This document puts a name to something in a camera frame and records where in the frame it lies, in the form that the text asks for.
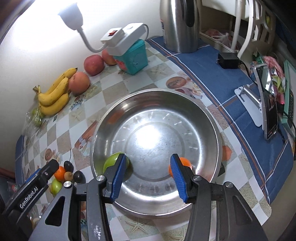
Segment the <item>orange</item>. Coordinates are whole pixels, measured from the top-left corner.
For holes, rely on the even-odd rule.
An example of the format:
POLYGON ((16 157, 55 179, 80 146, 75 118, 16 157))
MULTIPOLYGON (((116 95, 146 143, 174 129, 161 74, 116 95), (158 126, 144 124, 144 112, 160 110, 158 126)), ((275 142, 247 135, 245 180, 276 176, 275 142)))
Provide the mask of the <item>orange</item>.
POLYGON ((54 176, 57 181, 64 183, 65 182, 65 178, 64 178, 65 173, 66 173, 65 168, 63 166, 59 166, 58 170, 54 173, 54 176))
MULTIPOLYGON (((181 163, 182 163, 184 166, 187 166, 187 167, 189 167, 190 169, 192 169, 192 164, 191 164, 191 162, 190 162, 188 159, 186 159, 186 158, 184 158, 184 157, 180 157, 180 161, 181 161, 181 163)), ((168 170, 169 170, 169 175, 170 175, 171 177, 173 177, 173 173, 172 173, 172 170, 171 170, 171 166, 170 166, 170 165, 169 165, 168 170)))

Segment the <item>green apple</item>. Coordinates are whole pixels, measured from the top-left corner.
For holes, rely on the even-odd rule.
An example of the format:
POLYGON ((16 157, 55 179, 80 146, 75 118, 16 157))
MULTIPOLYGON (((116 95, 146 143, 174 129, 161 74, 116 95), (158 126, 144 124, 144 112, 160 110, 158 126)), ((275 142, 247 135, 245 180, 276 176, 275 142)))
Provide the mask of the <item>green apple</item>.
POLYGON ((109 156, 107 158, 107 160, 105 161, 104 165, 103 165, 103 173, 106 171, 106 169, 110 166, 113 166, 116 163, 116 160, 118 159, 118 156, 120 154, 124 154, 123 152, 117 152, 112 154, 111 156, 109 156))
POLYGON ((51 183, 51 189, 50 192, 53 196, 56 196, 58 192, 61 190, 63 184, 58 181, 57 179, 54 179, 51 183))

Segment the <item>brown kiwi fruit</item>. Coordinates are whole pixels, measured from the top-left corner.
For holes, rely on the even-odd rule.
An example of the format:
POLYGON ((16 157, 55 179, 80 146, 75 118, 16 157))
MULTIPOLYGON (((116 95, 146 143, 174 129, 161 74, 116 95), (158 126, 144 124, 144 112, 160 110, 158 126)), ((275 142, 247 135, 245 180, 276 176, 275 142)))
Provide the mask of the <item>brown kiwi fruit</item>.
POLYGON ((72 172, 65 172, 64 173, 64 182, 73 182, 73 173, 72 172))

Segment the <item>dark plum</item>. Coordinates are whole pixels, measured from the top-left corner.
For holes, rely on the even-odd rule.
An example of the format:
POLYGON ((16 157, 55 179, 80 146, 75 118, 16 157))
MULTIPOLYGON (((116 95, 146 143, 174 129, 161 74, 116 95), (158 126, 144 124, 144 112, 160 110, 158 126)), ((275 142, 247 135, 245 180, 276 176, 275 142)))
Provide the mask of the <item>dark plum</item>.
POLYGON ((73 174, 73 180, 74 182, 78 183, 78 184, 84 184, 86 183, 86 178, 84 176, 84 174, 78 170, 73 174))
POLYGON ((66 172, 72 173, 74 171, 74 166, 70 161, 65 161, 63 166, 66 172))

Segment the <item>bag of green fruits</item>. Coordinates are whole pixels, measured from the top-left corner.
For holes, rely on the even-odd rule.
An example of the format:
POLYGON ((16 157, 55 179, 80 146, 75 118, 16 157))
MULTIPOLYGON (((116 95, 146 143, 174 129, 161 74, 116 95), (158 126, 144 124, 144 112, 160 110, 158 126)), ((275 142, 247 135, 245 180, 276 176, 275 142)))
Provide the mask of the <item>bag of green fruits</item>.
POLYGON ((31 137, 42 126, 45 116, 41 113, 38 107, 31 108, 25 116, 25 122, 22 129, 22 135, 31 137))

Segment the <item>patterned tablecloth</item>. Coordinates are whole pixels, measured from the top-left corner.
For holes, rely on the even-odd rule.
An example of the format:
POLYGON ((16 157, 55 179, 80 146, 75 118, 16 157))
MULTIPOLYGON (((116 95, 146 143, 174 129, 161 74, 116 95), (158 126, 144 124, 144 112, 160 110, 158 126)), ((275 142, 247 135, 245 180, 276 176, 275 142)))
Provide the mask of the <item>patterned tablecloth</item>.
POLYGON ((90 88, 56 116, 45 120, 31 138, 16 144, 16 181, 22 183, 48 159, 69 160, 75 170, 92 178, 90 143, 94 129, 120 98, 147 88, 168 88, 187 94, 214 117, 225 150, 220 182, 233 182, 260 223, 271 219, 271 202, 293 166, 293 151, 284 131, 266 141, 235 95, 235 89, 252 81, 237 69, 223 69, 218 51, 201 43, 197 52, 180 54, 164 48, 162 38, 146 44, 148 65, 136 75, 118 66, 106 66, 91 78, 90 88))

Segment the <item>banana bunch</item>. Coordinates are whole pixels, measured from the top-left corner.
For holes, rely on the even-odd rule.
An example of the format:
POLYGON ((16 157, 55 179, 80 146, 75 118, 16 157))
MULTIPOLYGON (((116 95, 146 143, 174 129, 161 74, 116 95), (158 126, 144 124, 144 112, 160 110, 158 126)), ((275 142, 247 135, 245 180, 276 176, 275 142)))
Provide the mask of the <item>banana bunch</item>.
POLYGON ((43 115, 53 116, 64 108, 69 101, 68 84, 70 78, 78 68, 70 68, 62 73, 46 92, 41 92, 41 87, 35 86, 33 91, 37 95, 39 110, 43 115))

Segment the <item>red apple near bananas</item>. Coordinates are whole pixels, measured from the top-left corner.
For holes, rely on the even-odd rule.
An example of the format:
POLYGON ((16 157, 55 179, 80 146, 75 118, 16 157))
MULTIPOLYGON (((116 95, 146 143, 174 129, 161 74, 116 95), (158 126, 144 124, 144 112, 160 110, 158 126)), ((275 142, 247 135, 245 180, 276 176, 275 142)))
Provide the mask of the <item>red apple near bananas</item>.
POLYGON ((90 79, 84 72, 76 72, 69 80, 69 89, 73 95, 81 95, 90 86, 90 79))

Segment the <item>white phone stand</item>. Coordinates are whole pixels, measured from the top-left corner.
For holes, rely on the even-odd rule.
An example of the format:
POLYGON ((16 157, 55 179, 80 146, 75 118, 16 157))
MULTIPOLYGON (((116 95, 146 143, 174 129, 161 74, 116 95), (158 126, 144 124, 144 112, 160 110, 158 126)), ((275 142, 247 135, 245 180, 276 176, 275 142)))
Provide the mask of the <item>white phone stand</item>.
POLYGON ((250 85, 248 84, 238 87, 234 90, 234 93, 251 116, 254 124, 257 127, 261 127, 263 124, 263 115, 260 97, 251 90, 250 85))

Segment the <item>red apple middle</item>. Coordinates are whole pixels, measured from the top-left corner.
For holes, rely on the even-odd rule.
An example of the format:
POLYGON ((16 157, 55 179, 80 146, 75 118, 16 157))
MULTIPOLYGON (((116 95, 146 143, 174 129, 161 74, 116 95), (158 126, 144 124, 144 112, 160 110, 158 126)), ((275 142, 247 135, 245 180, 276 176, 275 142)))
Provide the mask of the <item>red apple middle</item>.
POLYGON ((100 55, 91 55, 84 60, 84 69, 90 76, 98 75, 104 68, 104 61, 100 55))

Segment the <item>red apple far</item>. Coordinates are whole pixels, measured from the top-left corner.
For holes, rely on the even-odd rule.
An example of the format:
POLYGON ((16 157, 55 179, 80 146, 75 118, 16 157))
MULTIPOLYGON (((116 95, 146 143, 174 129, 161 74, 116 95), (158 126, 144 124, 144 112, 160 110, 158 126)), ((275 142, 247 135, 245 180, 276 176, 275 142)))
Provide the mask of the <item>red apple far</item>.
POLYGON ((113 56, 109 55, 109 53, 107 52, 107 49, 104 49, 102 51, 102 58, 103 58, 103 61, 108 65, 108 66, 114 66, 116 65, 116 61, 114 59, 113 56))

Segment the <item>teal box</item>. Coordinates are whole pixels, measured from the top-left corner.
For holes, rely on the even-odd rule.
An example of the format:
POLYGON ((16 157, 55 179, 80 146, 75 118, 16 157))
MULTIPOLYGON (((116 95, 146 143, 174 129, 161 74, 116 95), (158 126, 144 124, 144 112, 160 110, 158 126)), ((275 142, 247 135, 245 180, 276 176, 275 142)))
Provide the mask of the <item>teal box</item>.
POLYGON ((148 66, 145 41, 138 39, 122 56, 114 56, 113 58, 121 70, 135 75, 148 66))

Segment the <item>black power adapter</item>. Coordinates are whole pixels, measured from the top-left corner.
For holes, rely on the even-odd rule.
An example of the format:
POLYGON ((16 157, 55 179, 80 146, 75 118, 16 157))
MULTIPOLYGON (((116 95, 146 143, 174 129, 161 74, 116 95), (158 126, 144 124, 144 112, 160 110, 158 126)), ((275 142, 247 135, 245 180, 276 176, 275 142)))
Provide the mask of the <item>black power adapter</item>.
POLYGON ((223 69, 237 69, 240 59, 234 53, 220 52, 217 57, 217 63, 223 69))

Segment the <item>white power strip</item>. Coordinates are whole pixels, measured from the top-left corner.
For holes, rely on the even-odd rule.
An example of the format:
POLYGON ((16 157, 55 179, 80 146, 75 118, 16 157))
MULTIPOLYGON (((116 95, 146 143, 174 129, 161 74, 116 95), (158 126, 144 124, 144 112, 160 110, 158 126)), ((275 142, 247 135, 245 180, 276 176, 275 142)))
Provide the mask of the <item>white power strip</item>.
POLYGON ((130 23, 124 28, 111 28, 100 39, 109 55, 122 56, 143 34, 143 23, 130 23))

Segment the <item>white gooseneck lamp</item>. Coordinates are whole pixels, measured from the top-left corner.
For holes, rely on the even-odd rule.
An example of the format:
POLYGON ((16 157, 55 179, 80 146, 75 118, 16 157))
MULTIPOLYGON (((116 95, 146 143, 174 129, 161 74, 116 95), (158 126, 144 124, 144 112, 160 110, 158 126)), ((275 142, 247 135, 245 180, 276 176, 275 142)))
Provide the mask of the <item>white gooseneck lamp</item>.
POLYGON ((83 32, 82 25, 83 25, 83 16, 81 14, 81 11, 79 10, 77 4, 72 4, 68 8, 62 10, 59 13, 59 16, 65 23, 67 27, 70 29, 77 31, 84 44, 86 45, 87 49, 93 53, 99 53, 103 51, 106 48, 106 44, 103 44, 99 49, 94 49, 90 43, 88 42, 88 39, 86 38, 85 33, 83 32))

